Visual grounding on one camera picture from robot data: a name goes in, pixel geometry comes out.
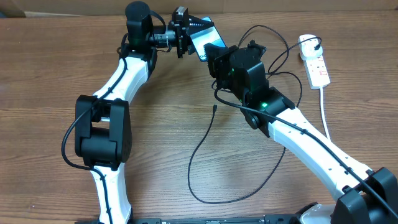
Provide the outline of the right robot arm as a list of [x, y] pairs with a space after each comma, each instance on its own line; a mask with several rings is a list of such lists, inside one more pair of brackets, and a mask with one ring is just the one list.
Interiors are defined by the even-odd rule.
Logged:
[[269, 85], [261, 57], [265, 47], [205, 44], [210, 75], [218, 89], [230, 90], [252, 129], [283, 145], [328, 189], [334, 205], [312, 205], [299, 223], [397, 223], [397, 178], [373, 171], [320, 133], [286, 96]]

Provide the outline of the Samsung Galaxy smartphone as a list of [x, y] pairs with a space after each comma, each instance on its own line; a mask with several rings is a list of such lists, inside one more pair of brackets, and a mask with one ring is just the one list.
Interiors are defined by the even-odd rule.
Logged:
[[[211, 21], [210, 17], [203, 17], [206, 21]], [[221, 38], [220, 33], [215, 25], [209, 29], [203, 30], [196, 34], [188, 34], [188, 54], [196, 53], [201, 62], [207, 61], [205, 53], [206, 44], [214, 44], [219, 47], [226, 47], [224, 40]]]

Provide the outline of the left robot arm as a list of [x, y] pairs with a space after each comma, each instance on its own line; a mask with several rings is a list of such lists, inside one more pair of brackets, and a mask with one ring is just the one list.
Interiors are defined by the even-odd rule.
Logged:
[[209, 17], [197, 18], [178, 7], [170, 22], [142, 1], [125, 9], [127, 32], [117, 49], [119, 65], [108, 82], [75, 104], [75, 153], [82, 169], [91, 172], [100, 204], [95, 223], [130, 223], [132, 207], [127, 198], [125, 163], [132, 148], [129, 105], [155, 69], [158, 52], [176, 48], [178, 57], [198, 53], [213, 42], [215, 25]]

